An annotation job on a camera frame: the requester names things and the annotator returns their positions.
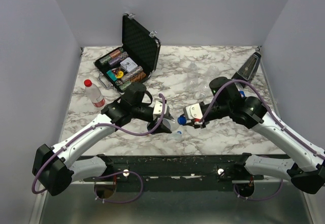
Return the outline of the red label plastic bottle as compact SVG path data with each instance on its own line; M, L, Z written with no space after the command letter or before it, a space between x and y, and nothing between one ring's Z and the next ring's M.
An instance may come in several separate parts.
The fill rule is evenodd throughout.
M95 84L92 83L90 87L85 86L85 93L95 107L101 108L105 105L105 98Z

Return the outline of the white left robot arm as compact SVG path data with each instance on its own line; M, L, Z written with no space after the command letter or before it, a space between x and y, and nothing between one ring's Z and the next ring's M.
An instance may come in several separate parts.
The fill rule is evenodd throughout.
M144 96L151 100L143 102ZM144 84L133 82L119 98L104 106L101 112L86 127L68 139L53 146L43 144L36 150L32 174L32 193L39 182L50 195L62 193L68 186L90 177L102 181L112 177L113 169L100 156L81 160L80 156L101 139L115 133L125 132L141 137L149 134L172 132L175 119L163 94L158 101Z

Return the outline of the blue bottle cap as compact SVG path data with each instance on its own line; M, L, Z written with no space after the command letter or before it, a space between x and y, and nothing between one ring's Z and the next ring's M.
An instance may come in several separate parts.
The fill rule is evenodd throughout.
M186 118L184 116L179 116L178 119L177 119L177 121L178 121L178 123L180 125L185 125L186 122L187 122L187 120L186 120Z

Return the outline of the red bottle cap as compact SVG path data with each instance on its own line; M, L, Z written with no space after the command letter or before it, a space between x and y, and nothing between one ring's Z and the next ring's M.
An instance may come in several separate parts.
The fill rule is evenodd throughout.
M86 87L90 87L90 86L92 86L92 81L90 79L86 79L86 80L84 80L84 85Z

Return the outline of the blue label pepsi bottle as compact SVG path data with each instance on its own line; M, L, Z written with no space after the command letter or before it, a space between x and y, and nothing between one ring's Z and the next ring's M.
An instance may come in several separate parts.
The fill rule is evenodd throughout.
M178 130L180 124L175 119L163 119L164 126L169 129L171 132L175 132Z

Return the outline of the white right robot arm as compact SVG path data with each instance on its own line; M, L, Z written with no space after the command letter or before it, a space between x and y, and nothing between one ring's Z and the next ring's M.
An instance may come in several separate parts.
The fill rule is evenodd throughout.
M203 122L229 117L264 136L288 158L278 159L245 153L234 165L234 175L245 179L249 175L265 175L290 181L299 190L316 194L324 185L324 149L311 143L284 123L266 105L264 99L242 97L235 82L218 77L209 83L214 95L209 105L200 104Z

